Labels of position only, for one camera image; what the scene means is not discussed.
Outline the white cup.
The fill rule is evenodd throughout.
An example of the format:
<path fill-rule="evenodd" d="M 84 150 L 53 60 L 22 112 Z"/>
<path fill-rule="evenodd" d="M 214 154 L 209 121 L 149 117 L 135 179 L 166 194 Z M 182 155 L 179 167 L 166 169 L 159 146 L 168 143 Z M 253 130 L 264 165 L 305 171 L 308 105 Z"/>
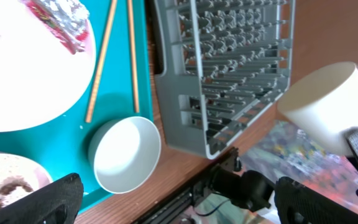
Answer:
<path fill-rule="evenodd" d="M 343 132 L 358 127 L 358 66 L 338 62 L 322 67 L 293 84 L 277 109 L 323 149 L 352 156 Z"/>

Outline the red foil wrapper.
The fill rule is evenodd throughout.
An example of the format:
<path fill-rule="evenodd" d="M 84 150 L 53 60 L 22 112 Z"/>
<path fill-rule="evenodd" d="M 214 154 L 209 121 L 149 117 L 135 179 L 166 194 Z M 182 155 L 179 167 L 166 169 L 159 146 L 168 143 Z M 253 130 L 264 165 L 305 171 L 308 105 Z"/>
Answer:
<path fill-rule="evenodd" d="M 71 54 L 85 50 L 89 11 L 79 0 L 22 0 Z"/>

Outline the large pink plate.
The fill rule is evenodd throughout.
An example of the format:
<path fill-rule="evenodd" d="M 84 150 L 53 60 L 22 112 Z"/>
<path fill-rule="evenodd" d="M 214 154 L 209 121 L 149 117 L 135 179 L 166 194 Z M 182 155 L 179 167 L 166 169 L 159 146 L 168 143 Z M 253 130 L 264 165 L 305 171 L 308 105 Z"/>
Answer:
<path fill-rule="evenodd" d="M 0 132 L 47 123 L 85 93 L 96 64 L 90 21 L 72 54 L 21 1 L 0 1 Z"/>

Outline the small pink bowl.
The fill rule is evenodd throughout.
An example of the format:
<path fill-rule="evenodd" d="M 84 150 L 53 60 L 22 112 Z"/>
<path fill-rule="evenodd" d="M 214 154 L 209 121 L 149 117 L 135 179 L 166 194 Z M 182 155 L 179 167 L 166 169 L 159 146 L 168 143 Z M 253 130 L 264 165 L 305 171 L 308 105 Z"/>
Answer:
<path fill-rule="evenodd" d="M 52 182 L 50 174 L 39 163 L 0 152 L 0 209 Z"/>

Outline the grey white bowl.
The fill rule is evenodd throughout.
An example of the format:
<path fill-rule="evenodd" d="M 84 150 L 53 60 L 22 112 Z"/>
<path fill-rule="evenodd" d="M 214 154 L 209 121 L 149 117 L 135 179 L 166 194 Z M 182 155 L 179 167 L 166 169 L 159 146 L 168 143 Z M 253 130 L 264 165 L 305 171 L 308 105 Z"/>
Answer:
<path fill-rule="evenodd" d="M 161 150 L 156 125 L 147 118 L 132 116 L 102 125 L 91 138 L 88 160 L 101 188 L 125 194 L 152 175 Z"/>

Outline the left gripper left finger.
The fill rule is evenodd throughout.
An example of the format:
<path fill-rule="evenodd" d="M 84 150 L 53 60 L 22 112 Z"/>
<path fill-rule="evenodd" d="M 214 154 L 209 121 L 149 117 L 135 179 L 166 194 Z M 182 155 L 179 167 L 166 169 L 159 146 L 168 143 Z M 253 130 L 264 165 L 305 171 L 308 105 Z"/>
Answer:
<path fill-rule="evenodd" d="M 68 174 L 0 209 L 0 224 L 71 224 L 81 208 L 80 175 Z"/>

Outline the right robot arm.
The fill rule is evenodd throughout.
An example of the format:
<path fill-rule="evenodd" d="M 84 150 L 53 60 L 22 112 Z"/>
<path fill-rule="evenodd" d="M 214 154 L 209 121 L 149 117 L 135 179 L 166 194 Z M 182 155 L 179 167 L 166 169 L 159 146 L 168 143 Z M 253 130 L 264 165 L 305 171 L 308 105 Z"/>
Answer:
<path fill-rule="evenodd" d="M 347 130 L 344 139 L 358 167 L 358 128 Z M 289 177 L 282 177 L 274 184 L 264 175 L 253 170 L 237 175 L 218 167 L 211 175 L 209 188 L 227 197 L 236 206 L 253 212 L 261 208 L 270 208 L 271 203 L 268 199 L 272 194 L 275 195 L 275 205 L 282 210 L 299 208 L 306 213 L 316 209 L 330 214 L 347 211 L 346 208 L 296 183 Z"/>

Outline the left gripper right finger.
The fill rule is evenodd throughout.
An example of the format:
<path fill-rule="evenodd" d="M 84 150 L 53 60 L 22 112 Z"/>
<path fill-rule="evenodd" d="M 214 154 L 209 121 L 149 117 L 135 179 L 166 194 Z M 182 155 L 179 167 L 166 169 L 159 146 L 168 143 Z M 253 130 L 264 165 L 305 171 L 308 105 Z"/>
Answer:
<path fill-rule="evenodd" d="M 358 214 L 282 177 L 275 184 L 275 206 L 282 224 L 358 224 Z"/>

